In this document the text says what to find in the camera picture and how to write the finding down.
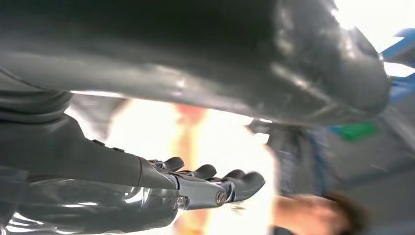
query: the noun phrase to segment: bright light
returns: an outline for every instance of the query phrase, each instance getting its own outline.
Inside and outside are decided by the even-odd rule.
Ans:
[[[24,224],[24,223],[20,223],[20,222],[14,221],[13,219],[11,219],[9,221],[9,224],[20,225],[20,226],[29,226],[30,225],[30,224]]]
[[[334,11],[334,15],[338,18],[337,15],[341,13],[339,23],[355,24],[378,52],[402,40],[394,37],[399,31],[415,28],[413,0],[335,0],[335,2],[339,11],[338,13]]]
[[[117,93],[112,92],[82,92],[82,91],[71,91],[74,94],[86,94],[86,95],[95,95],[95,96],[106,96],[106,97],[120,97],[123,98],[125,96]]]
[[[260,118],[259,120],[260,120],[260,121],[263,121],[263,122],[267,122],[267,123],[272,123],[272,121],[271,121],[271,120],[267,120],[267,119],[263,119],[263,118]]]
[[[36,231],[35,229],[25,229],[25,228],[18,228],[14,226],[6,226],[6,229],[12,233],[28,233]]]
[[[35,222],[35,223],[40,224],[40,225],[42,225],[42,224],[43,224],[43,223],[42,223],[42,222],[40,222],[40,221],[36,221],[36,220],[33,220],[33,219],[26,218],[26,217],[24,217],[23,215],[21,215],[21,214],[19,214],[19,213],[14,213],[14,214],[13,214],[13,217],[14,217],[14,218],[17,218],[17,219],[21,219],[21,220],[26,220],[26,221],[30,221],[30,222]]]
[[[270,135],[268,135],[268,134],[263,134],[263,133],[256,133],[256,134],[254,135],[254,138],[255,138],[258,142],[260,142],[260,143],[262,143],[262,144],[266,144],[266,143],[268,142],[268,139],[270,138]]]
[[[83,205],[78,205],[78,204],[67,204],[67,205],[63,205],[63,207],[77,208],[77,207],[84,207],[84,206]]]
[[[395,77],[407,77],[415,72],[415,69],[402,64],[384,63],[386,74]]]
[[[95,202],[81,202],[79,204],[85,206],[98,206],[98,204],[96,204]]]

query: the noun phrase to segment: person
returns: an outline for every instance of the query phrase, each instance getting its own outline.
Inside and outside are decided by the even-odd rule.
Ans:
[[[266,179],[251,199],[186,212],[164,234],[222,235],[229,233],[226,228],[236,234],[269,234],[272,227],[283,227],[297,235],[353,235],[365,228],[363,208],[341,194],[278,195],[275,153],[255,140],[244,126],[247,123],[249,118],[226,112],[131,99],[113,116],[106,142],[143,156],[182,156],[189,170],[210,162],[219,166],[218,173],[237,166]]]

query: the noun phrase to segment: screw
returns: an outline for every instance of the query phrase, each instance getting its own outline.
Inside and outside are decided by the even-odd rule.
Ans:
[[[220,191],[216,194],[216,203],[218,206],[221,206],[226,201],[226,193],[224,191]]]
[[[184,205],[184,204],[186,204],[186,198],[184,198],[184,197],[179,197],[178,199],[177,199],[177,205]]]

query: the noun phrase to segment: robotic hand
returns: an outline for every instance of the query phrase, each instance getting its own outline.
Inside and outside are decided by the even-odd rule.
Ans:
[[[2,235],[162,228],[180,210],[243,201],[265,184],[256,172],[233,170],[217,178],[211,165],[179,171],[184,163],[178,157],[148,161],[108,148],[84,138],[68,116],[46,124],[0,123],[0,128],[0,186],[16,192],[0,195],[0,205],[9,205],[0,210]]]
[[[245,174],[237,169],[218,178],[214,177],[215,167],[208,164],[195,171],[177,171],[184,166],[178,157],[166,162],[150,162],[175,183],[179,194],[184,197],[180,204],[185,204],[187,210],[214,208],[224,203],[243,201],[252,197],[265,184],[264,178],[257,172]]]

